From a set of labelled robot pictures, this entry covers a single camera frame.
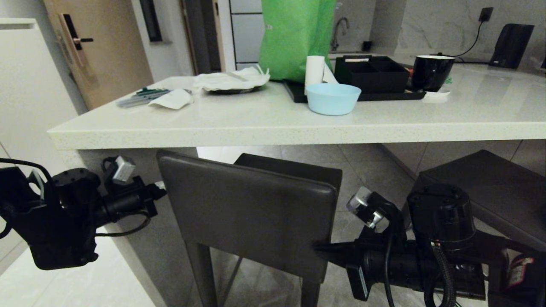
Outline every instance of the stool backrest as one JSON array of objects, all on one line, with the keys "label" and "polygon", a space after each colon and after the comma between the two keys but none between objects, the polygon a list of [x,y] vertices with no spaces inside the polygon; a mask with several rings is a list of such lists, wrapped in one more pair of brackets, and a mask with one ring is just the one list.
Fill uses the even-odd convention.
[{"label": "stool backrest", "polygon": [[167,151],[158,163],[184,240],[324,280],[313,244],[330,240],[332,185]]}]

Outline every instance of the faucet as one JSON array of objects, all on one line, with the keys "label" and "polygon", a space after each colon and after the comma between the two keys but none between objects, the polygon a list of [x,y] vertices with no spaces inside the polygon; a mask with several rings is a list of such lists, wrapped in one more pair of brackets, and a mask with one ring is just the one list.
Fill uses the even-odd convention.
[{"label": "faucet", "polygon": [[345,21],[345,28],[341,27],[341,33],[345,35],[347,34],[347,29],[349,29],[349,20],[346,17],[339,18],[334,29],[334,37],[332,38],[332,42],[330,43],[330,45],[332,46],[332,51],[336,51],[337,47],[340,46],[337,43],[337,28],[339,28],[342,21]]}]

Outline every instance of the door handle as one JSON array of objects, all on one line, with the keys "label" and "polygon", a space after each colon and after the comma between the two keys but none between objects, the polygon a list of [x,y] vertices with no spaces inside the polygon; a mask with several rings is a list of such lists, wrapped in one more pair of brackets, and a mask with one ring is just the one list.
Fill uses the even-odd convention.
[{"label": "door handle", "polygon": [[90,43],[94,40],[92,38],[78,37],[78,33],[76,32],[76,28],[74,27],[70,14],[59,14],[59,19],[61,21],[64,34],[69,38],[67,39],[68,48],[71,51],[70,53],[72,53],[76,59],[76,63],[81,67],[87,65],[87,58],[85,57],[81,43]]},{"label": "door handle", "polygon": [[73,38],[72,41],[74,42],[74,44],[81,44],[81,43],[91,43],[91,42],[94,42],[94,39],[92,38]]}]

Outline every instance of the gray leather seat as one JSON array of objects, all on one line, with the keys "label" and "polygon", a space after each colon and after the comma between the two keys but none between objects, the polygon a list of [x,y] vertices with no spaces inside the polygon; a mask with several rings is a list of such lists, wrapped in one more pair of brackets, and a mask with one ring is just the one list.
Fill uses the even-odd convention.
[{"label": "gray leather seat", "polygon": [[[419,174],[413,190],[435,183],[458,185],[470,195],[474,216],[502,234],[546,251],[546,178],[480,150]],[[403,208],[406,225],[410,210]]]},{"label": "gray leather seat", "polygon": [[158,163],[205,307],[216,307],[209,247],[303,279],[301,306],[316,306],[327,263],[339,169],[243,154],[234,165],[168,151]]}]

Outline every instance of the paper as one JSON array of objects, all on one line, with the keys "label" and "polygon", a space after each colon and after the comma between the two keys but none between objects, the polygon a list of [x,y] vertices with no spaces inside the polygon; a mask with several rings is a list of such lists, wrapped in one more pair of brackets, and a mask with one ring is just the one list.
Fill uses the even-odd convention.
[{"label": "paper", "polygon": [[148,105],[157,104],[165,108],[180,110],[191,103],[193,103],[192,95],[186,90],[178,89],[152,100]]},{"label": "paper", "polygon": [[334,74],[324,62],[323,56],[312,55],[307,57],[305,63],[305,87],[317,83],[338,83]]},{"label": "paper", "polygon": [[198,75],[193,83],[194,87],[205,91],[250,90],[262,86],[269,81],[269,69],[266,73],[258,66],[247,67],[229,73],[213,73]]},{"label": "paper", "polygon": [[324,64],[324,76],[322,77],[322,81],[326,83],[333,83],[333,84],[339,84],[337,82],[336,77],[334,77],[334,74],[330,70],[330,67],[325,63]]}]

